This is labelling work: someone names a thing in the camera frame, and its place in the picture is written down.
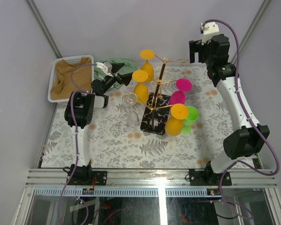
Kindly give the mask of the orange wine glass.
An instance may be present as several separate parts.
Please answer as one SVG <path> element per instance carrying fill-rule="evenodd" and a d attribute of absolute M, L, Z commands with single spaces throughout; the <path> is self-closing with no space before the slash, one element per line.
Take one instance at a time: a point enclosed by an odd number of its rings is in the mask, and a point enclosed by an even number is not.
<path fill-rule="evenodd" d="M 144 70 L 148 74 L 148 78 L 145 82 L 151 82 L 154 80 L 154 68 L 149 60 L 153 59 L 155 53 L 152 50 L 146 49 L 140 52 L 140 57 L 145 60 L 145 63 L 141 66 L 141 70 Z"/>
<path fill-rule="evenodd" d="M 177 136 L 182 132 L 183 120 L 189 115 L 189 109 L 184 104 L 174 104 L 170 113 L 171 116 L 166 123 L 165 131 L 168 135 Z"/>
<path fill-rule="evenodd" d="M 132 78 L 134 81 L 137 82 L 137 84 L 133 90 L 134 94 L 138 98 L 137 103 L 139 103 L 139 104 L 146 103 L 149 98 L 148 88 L 144 84 L 144 82 L 148 79 L 147 72 L 144 70 L 136 70 L 135 72 L 133 72 Z"/>

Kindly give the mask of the clear wine glass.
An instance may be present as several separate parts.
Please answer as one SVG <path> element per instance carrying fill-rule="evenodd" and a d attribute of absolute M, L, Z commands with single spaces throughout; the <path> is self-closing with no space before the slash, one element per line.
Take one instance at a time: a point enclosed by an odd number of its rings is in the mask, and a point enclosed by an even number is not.
<path fill-rule="evenodd" d="M 128 107 L 127 124 L 130 127 L 137 127 L 140 124 L 139 116 L 133 106 L 137 103 L 138 97 L 133 92 L 128 92 L 122 96 L 122 104 Z"/>

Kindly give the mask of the pink plastic wine glass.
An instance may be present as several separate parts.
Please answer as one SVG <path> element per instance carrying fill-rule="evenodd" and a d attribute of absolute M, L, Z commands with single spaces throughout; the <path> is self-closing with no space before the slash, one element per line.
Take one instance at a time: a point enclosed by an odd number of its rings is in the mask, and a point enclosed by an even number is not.
<path fill-rule="evenodd" d="M 191 91 L 192 82 L 186 78 L 180 78 L 176 81 L 176 87 L 177 91 L 171 95 L 169 105 L 185 104 L 186 93 Z"/>

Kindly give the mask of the gold wine glass rack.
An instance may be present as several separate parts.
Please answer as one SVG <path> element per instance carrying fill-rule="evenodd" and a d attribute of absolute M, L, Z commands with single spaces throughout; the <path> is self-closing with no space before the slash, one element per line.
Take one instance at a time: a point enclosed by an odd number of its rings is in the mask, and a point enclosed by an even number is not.
<path fill-rule="evenodd" d="M 140 123 L 140 130 L 155 135 L 164 135 L 170 114 L 170 96 L 162 94 L 162 85 L 166 84 L 166 82 L 163 82 L 163 77 L 166 65 L 170 62 L 175 62 L 175 60 L 170 60 L 166 57 L 162 59 L 151 50 L 143 50 L 140 57 L 146 61 L 156 57 L 162 62 L 158 78 L 153 79 L 156 83 L 155 91 L 149 93 L 147 102 L 142 101 L 146 108 Z"/>

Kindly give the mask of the green plastic wine glass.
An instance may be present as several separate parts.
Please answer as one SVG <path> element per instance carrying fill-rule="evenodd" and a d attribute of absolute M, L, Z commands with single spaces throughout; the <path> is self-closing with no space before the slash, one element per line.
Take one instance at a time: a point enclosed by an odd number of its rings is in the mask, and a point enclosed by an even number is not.
<path fill-rule="evenodd" d="M 193 106 L 188 106 L 187 108 L 189 110 L 189 114 L 183 120 L 183 128 L 181 131 L 181 133 L 184 135 L 189 134 L 191 132 L 192 125 L 195 124 L 195 122 L 197 121 L 197 119 L 199 117 L 199 111 L 197 110 L 197 108 L 195 108 Z"/>

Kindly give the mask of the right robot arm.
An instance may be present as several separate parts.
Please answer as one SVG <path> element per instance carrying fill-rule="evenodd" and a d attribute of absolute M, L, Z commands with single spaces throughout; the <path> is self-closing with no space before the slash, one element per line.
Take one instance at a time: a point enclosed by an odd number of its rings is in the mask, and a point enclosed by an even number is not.
<path fill-rule="evenodd" d="M 221 94 L 228 109 L 233 133 L 223 141 L 223 151 L 204 169 L 204 179 L 214 185 L 221 174 L 238 159 L 259 153 L 264 145 L 263 135 L 270 134 L 267 125 L 261 125 L 252 113 L 240 87 L 236 66 L 228 61 L 230 42 L 223 34 L 215 35 L 206 43 L 203 40 L 189 41 L 190 62 L 198 61 L 207 66 L 207 75 Z"/>

